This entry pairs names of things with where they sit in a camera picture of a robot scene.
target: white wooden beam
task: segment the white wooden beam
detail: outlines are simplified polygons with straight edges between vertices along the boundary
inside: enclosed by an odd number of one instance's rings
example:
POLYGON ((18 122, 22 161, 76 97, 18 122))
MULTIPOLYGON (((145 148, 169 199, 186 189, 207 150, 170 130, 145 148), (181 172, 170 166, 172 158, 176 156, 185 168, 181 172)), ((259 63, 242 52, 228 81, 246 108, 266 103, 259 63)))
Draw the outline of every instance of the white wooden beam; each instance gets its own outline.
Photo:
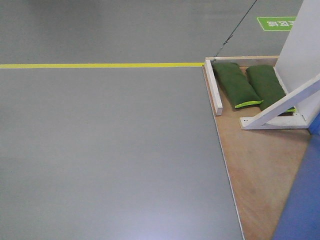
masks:
POLYGON ((204 61, 204 69, 205 69, 205 77, 207 78, 209 84, 209 91, 211 92, 213 109, 216 116, 220 116, 223 111, 223 105, 217 85, 217 81, 214 75, 214 71, 212 69, 212 65, 209 59, 204 61))
MULTIPOLYGON (((281 98, 279 101, 275 102, 274 104, 272 104, 271 106, 269 106, 268 108, 266 108, 265 110, 257 114, 256 116, 241 117, 240 118, 241 128, 244 130, 264 129, 266 127, 266 126, 263 127, 264 124, 266 123, 269 124, 270 120, 280 115, 281 113, 285 112, 287 109, 296 105, 300 101, 313 95, 319 90, 320 90, 320 73, 317 76, 310 79, 309 81, 307 81, 306 83, 304 83, 303 85, 301 85, 300 87, 298 87, 297 89, 288 93, 285 97, 281 98)), ((283 123, 278 122, 278 125, 276 125, 275 128, 279 128, 281 127, 281 125, 283 126, 283 128, 296 128, 300 124, 293 123, 292 125, 288 125, 287 122, 283 121, 283 123)), ((306 121, 304 121, 303 126, 304 127, 302 128, 309 127, 306 121)))
POLYGON ((217 63, 236 63, 240 67, 250 67, 262 64, 274 66, 277 63, 278 56, 212 56, 206 57, 205 60, 210 60, 211 62, 215 60, 217 63))

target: white diagonal brace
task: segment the white diagonal brace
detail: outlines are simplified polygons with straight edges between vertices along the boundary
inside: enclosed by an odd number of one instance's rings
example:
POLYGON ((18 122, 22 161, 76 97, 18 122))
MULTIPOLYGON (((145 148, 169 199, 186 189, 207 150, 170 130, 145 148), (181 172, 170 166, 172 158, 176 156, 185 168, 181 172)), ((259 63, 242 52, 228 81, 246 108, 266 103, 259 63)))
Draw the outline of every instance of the white diagonal brace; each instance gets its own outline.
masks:
POLYGON ((311 78, 306 83, 302 84, 297 89, 288 93, 286 96, 281 98, 279 101, 275 102, 262 112, 258 113, 254 117, 244 121, 240 118, 242 129, 257 129, 257 127, 262 126, 271 119, 285 112, 287 109, 296 105, 300 101, 306 99, 307 97, 315 94, 320 90, 320 73, 311 78))

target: wooden platform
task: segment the wooden platform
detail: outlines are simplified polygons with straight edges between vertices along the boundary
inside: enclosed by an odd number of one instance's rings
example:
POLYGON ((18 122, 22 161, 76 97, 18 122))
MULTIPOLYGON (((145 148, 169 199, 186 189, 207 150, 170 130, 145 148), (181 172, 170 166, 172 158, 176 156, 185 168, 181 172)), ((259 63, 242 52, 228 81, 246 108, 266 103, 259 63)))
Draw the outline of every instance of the wooden platform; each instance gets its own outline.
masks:
POLYGON ((241 130, 239 118, 260 109, 233 111, 220 94, 223 114, 215 120, 245 239, 270 240, 311 136, 306 129, 241 130))

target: white wooden frame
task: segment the white wooden frame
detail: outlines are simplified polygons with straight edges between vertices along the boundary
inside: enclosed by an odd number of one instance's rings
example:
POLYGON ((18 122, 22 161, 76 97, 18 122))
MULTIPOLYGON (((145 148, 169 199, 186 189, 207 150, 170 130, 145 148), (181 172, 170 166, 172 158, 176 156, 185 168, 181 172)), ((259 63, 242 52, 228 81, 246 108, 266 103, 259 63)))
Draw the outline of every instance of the white wooden frame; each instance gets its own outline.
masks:
POLYGON ((240 67, 250 67, 258 64, 268 64, 274 66, 278 60, 278 56, 236 56, 236 57, 206 57, 203 65, 204 78, 208 84, 211 108, 216 116, 222 115, 223 104, 221 101, 217 80, 212 69, 211 62, 219 63, 233 62, 240 67))
MULTIPOLYGON (((218 116, 222 113, 222 103, 217 87, 217 82, 213 74, 211 62, 215 60, 219 63, 233 62, 240 67, 250 67, 253 65, 268 64, 274 66, 277 62, 278 56, 243 56, 243 57, 206 57, 204 62, 204 74, 208 78, 209 91, 212 95, 215 114, 218 116), (221 108, 216 108, 216 103, 221 103, 221 108)), ((243 130, 258 130, 258 129, 306 129, 310 126, 312 121, 306 121, 302 115, 297 111, 292 116, 278 116, 287 109, 296 105, 300 101, 320 91, 320 73, 305 82, 303 85, 288 93, 286 86, 284 86, 276 69, 275 73, 278 77, 279 83, 282 85, 284 91, 287 93, 285 97, 275 102, 259 114, 253 117, 241 117, 240 125, 243 130)), ((314 112, 319 111, 319 107, 315 106, 314 112)))
POLYGON ((216 116, 220 116, 222 114, 223 105, 211 61, 209 59, 204 61, 203 74, 207 82, 212 111, 216 116))

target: green floor sign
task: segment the green floor sign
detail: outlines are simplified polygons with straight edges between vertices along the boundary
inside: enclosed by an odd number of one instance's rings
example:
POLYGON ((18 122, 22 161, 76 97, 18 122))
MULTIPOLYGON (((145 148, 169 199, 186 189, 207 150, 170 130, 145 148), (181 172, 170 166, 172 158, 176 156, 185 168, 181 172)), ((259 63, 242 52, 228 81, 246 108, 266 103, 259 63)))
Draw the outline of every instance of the green floor sign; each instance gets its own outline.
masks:
POLYGON ((295 23, 295 16, 273 16, 256 18, 264 31, 290 31, 295 23))

